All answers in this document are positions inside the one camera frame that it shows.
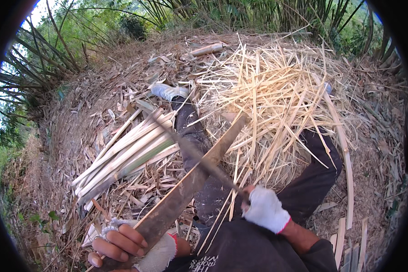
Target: bundle of bamboo strips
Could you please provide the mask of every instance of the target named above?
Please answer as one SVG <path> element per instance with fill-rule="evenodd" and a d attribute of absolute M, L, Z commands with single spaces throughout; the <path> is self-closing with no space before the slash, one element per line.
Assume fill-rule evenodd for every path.
<path fill-rule="evenodd" d="M 299 174 L 298 165 L 305 162 L 300 154 L 309 153 L 317 159 L 300 140 L 304 129 L 318 132 L 328 156 L 329 148 L 319 126 L 325 129 L 324 135 L 330 135 L 340 144 L 342 153 L 355 148 L 346 136 L 352 134 L 353 121 L 358 119 L 350 104 L 354 97 L 345 81 L 349 78 L 342 73 L 346 68 L 328 58 L 323 46 L 310 48 L 298 44 L 296 47 L 285 49 L 278 42 L 246 45 L 240 41 L 230 57 L 215 58 L 207 73 L 196 80 L 203 94 L 197 102 L 202 112 L 198 121 L 204 122 L 212 138 L 219 138 L 226 123 L 221 116 L 241 110 L 252 120 L 225 158 L 233 166 L 234 182 L 242 181 L 242 176 L 250 174 L 247 169 L 253 169 L 251 183 L 260 182 L 268 188 L 286 186 Z M 326 93 L 327 84 L 333 87 L 332 96 Z M 335 168 L 320 160 L 319 163 Z M 350 163 L 345 160 L 348 229 L 353 210 Z M 233 206 L 229 209 L 232 217 Z"/>
<path fill-rule="evenodd" d="M 165 128 L 172 128 L 171 119 L 174 113 L 164 115 L 162 108 L 154 110 L 146 120 L 116 141 L 140 112 L 141 110 L 138 110 L 130 117 L 100 152 L 93 164 L 72 182 L 72 185 L 75 186 L 74 193 L 79 201 L 94 189 L 102 185 L 108 188 L 120 178 L 133 176 L 147 163 L 161 160 L 178 150 L 178 146 L 174 144 L 170 136 L 154 122 L 156 119 Z M 85 202 L 84 207 L 90 210 L 92 205 L 89 199 Z"/>

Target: sky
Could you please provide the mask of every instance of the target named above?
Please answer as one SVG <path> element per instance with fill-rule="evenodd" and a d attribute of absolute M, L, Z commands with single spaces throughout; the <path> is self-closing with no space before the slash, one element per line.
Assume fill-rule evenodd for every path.
<path fill-rule="evenodd" d="M 55 7 L 56 7 L 55 0 L 48 0 L 48 4 L 49 4 L 50 9 L 52 10 L 52 12 L 54 12 Z M 40 23 L 42 21 L 42 18 L 48 16 L 46 1 L 41 0 L 38 3 L 36 3 L 31 15 L 32 15 L 33 26 L 37 27 L 38 25 L 40 25 Z M 24 29 L 30 30 L 30 26 L 26 21 L 23 21 L 22 27 Z M 23 56 L 27 56 L 27 52 L 22 48 L 22 46 L 17 48 L 17 50 L 20 51 L 20 53 Z"/>

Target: glove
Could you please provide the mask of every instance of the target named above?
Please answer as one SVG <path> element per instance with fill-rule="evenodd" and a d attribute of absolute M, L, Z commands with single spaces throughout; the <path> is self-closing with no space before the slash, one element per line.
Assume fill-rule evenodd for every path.
<path fill-rule="evenodd" d="M 242 217 L 251 223 L 278 234 L 291 220 L 275 192 L 270 189 L 255 187 L 249 194 L 249 200 L 251 205 L 243 208 Z"/>
<path fill-rule="evenodd" d="M 106 239 L 109 231 L 118 231 L 119 226 L 128 224 L 134 227 L 137 220 L 121 220 L 112 218 L 109 226 L 102 229 L 101 237 Z M 162 272 L 177 253 L 177 237 L 165 233 L 156 245 L 133 266 L 139 272 Z"/>

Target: white sneaker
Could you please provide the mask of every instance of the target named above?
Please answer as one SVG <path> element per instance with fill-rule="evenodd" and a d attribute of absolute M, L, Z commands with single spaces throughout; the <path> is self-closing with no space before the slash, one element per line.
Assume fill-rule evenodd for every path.
<path fill-rule="evenodd" d="M 163 83 L 158 83 L 151 87 L 151 93 L 168 101 L 172 101 L 175 96 L 187 98 L 189 96 L 189 89 L 179 86 L 171 87 Z"/>

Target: leg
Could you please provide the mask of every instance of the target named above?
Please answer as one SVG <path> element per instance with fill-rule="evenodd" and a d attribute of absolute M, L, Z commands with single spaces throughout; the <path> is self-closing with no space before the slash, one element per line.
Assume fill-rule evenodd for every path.
<path fill-rule="evenodd" d="M 288 211 L 292 220 L 298 224 L 304 224 L 317 206 L 323 202 L 342 171 L 342 161 L 329 136 L 323 136 L 323 139 L 330 149 L 330 155 L 335 167 L 326 154 L 319 135 L 308 130 L 304 130 L 302 134 L 304 134 L 303 142 L 321 162 L 328 166 L 328 169 L 314 157 L 311 157 L 311 163 L 305 168 L 304 172 L 277 194 L 283 208 Z"/>
<path fill-rule="evenodd" d="M 177 110 L 181 104 L 185 101 L 185 98 L 180 96 L 174 97 L 172 100 L 172 108 Z M 198 120 L 198 115 L 191 105 L 189 100 L 178 112 L 175 120 L 175 128 L 179 135 L 194 144 L 196 149 L 203 156 L 211 147 L 211 142 L 208 139 L 201 122 L 198 122 L 190 127 L 188 124 Z M 190 151 L 182 148 L 180 145 L 181 155 L 183 157 L 183 169 L 188 172 L 196 165 L 197 161 L 192 158 Z M 195 206 L 197 209 L 200 222 L 206 226 L 211 226 L 219 209 L 223 205 L 229 189 L 223 187 L 222 182 L 213 176 L 210 176 L 205 182 L 204 187 L 195 196 Z"/>

